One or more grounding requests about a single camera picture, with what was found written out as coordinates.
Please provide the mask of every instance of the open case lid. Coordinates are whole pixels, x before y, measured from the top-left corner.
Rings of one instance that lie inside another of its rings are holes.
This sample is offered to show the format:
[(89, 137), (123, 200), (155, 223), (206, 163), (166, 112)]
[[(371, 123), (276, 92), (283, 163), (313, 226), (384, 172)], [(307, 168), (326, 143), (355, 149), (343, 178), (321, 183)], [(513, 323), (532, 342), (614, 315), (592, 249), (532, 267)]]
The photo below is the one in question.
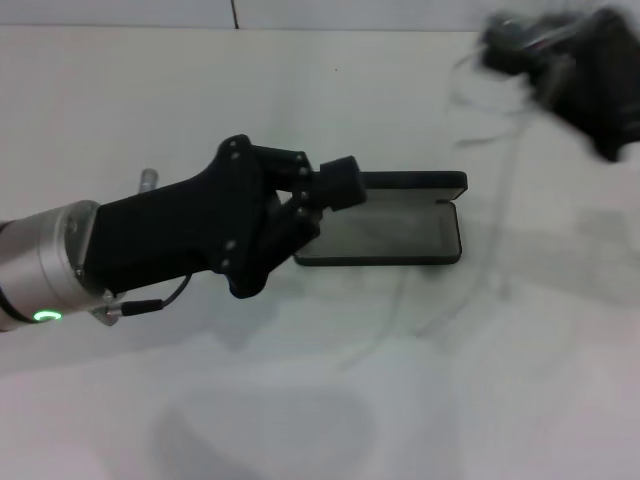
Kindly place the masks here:
[(462, 255), (456, 207), (463, 172), (363, 173), (367, 202), (326, 212), (296, 256), (307, 266), (448, 265)]

